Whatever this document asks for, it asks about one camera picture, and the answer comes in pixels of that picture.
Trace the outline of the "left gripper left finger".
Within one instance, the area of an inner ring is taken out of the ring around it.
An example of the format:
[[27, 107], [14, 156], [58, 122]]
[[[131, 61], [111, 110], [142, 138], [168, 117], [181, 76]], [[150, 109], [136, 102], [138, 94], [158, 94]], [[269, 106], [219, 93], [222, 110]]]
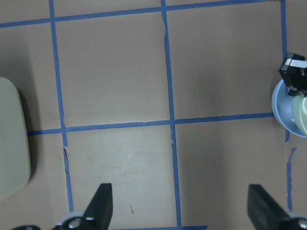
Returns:
[[54, 230], [107, 230], [113, 215], [112, 184], [100, 184], [82, 215], [58, 223]]

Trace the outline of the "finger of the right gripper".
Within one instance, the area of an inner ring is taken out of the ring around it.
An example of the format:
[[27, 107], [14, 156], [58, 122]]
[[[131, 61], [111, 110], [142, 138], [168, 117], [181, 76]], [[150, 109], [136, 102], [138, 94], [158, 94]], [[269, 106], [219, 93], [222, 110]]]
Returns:
[[307, 93], [307, 61], [304, 56], [287, 53], [279, 73], [286, 87], [289, 88], [289, 96]]

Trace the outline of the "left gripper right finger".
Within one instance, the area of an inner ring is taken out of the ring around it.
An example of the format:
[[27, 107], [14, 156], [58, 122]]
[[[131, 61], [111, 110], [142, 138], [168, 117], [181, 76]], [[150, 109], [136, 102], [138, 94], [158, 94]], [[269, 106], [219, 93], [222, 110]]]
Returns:
[[256, 230], [305, 230], [307, 217], [286, 212], [260, 184], [248, 186], [247, 214]]

